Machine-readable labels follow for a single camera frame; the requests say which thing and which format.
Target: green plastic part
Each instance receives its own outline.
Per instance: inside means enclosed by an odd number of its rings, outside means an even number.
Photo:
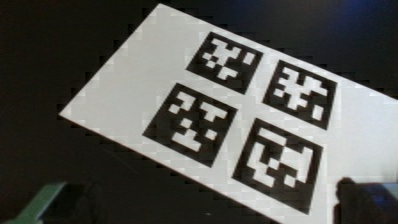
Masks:
[[[16,217],[6,224],[43,224],[41,215],[52,204],[52,201],[59,195],[59,192],[66,186],[66,183],[48,184],[43,188],[36,197]]]

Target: black background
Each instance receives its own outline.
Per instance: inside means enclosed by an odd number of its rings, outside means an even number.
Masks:
[[[0,220],[48,182],[94,180],[109,223],[265,223],[57,117],[157,3],[0,1]],[[396,0],[164,3],[398,99]]]

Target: white paper sheet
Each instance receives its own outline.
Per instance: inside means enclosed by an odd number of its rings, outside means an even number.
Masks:
[[[396,100],[164,5],[61,116],[285,224],[396,181]]]

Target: black square pattern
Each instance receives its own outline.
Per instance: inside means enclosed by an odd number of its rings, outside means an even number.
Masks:
[[[256,119],[233,179],[306,214],[322,150],[315,143]]]
[[[210,32],[187,70],[245,94],[263,53]]]
[[[235,113],[229,105],[176,84],[144,136],[212,166]]]
[[[336,82],[279,61],[263,103],[327,129]]]

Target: dark background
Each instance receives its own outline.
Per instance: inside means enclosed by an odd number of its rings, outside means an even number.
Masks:
[[[57,117],[157,3],[0,1],[0,220],[62,180],[102,184],[110,224],[267,223]],[[396,0],[164,3],[398,99]]]

